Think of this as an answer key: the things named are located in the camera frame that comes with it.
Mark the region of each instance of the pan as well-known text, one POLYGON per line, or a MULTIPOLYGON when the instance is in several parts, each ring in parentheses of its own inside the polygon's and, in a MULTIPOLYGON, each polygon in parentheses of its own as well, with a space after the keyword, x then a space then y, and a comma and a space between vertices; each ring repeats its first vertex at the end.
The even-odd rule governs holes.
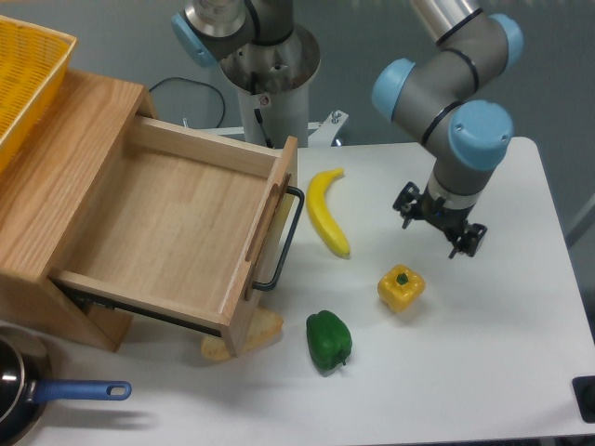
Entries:
POLYGON ((47 352, 23 331, 0 330, 0 445, 14 444, 53 400, 126 400, 127 381, 51 379, 47 352))

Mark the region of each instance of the bolt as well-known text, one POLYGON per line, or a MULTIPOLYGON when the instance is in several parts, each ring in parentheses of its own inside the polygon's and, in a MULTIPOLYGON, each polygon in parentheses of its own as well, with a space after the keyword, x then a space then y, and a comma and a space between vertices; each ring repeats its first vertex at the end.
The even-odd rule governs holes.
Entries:
POLYGON ((340 118, 341 116, 342 116, 342 114, 338 110, 333 111, 333 114, 331 114, 331 118, 332 118, 331 122, 333 124, 337 124, 338 118, 340 118))

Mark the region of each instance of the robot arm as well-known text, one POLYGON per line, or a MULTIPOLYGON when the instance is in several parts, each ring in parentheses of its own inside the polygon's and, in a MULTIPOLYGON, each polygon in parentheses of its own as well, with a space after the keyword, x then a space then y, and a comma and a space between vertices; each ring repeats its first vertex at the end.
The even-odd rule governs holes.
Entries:
MULTIPOLYGON (((393 207, 404 228, 423 219, 441 230, 453 245, 451 258, 474 256, 487 228, 467 218, 506 154, 513 125, 502 107, 465 100, 516 62, 522 33, 506 16, 486 16, 475 0, 411 5, 440 53, 418 66, 406 59, 392 62, 378 77, 372 100, 436 164, 423 193, 408 183, 393 207)), ((318 70, 320 50, 293 22, 291 0, 194 0, 173 26, 199 65, 220 61, 237 87, 247 141, 281 147, 292 135, 300 147, 307 145, 306 86, 318 70), (253 105, 258 95, 265 96, 260 104, 266 108, 253 105)))
POLYGON ((195 0, 172 24, 203 67, 220 63, 235 86, 245 140, 308 145, 308 84, 320 65, 313 35, 294 23, 292 0, 195 0))
POLYGON ((194 0, 172 25, 194 61, 210 67, 248 43, 285 41, 294 31, 293 1, 194 0))
POLYGON ((408 183, 394 209, 424 219, 444 232, 456 253, 474 256, 487 228, 467 217, 506 154, 513 125, 499 105, 465 103, 483 85, 516 62, 522 33, 503 15, 486 16, 474 0, 412 0, 440 53, 416 66, 392 62, 380 74, 372 100, 436 157, 423 193, 408 183))

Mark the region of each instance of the blue joint cap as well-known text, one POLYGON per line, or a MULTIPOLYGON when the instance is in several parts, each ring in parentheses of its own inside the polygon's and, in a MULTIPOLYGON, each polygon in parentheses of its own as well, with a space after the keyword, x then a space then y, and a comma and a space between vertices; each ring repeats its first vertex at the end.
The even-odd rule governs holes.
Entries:
POLYGON ((206 46, 201 42, 196 33, 181 14, 176 14, 171 20, 174 33, 188 55, 203 68, 209 68, 217 64, 217 60, 206 46))
POLYGON ((494 170, 500 164, 513 133, 507 111, 485 100, 461 105, 448 126, 448 140, 456 158, 480 171, 494 170))
POLYGON ((505 70, 507 70, 517 63, 517 60, 521 57, 522 49, 524 48, 524 37, 522 36, 521 27, 516 21, 504 14, 493 14, 490 16, 490 19, 494 19, 500 26, 502 26, 506 38, 509 41, 509 59, 505 68, 505 70))
POLYGON ((395 60, 384 69, 374 84, 372 103, 389 121, 392 121, 405 81, 415 66, 415 63, 407 59, 395 60))

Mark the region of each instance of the open drawer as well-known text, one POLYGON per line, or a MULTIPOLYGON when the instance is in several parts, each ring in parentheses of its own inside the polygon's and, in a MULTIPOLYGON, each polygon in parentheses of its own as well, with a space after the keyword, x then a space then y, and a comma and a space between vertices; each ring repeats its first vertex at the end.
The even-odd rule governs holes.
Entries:
POLYGON ((287 189, 299 195, 296 149, 294 138, 275 151, 134 117, 49 279, 72 300, 220 336, 237 355, 254 283, 267 288, 276 260, 287 189))

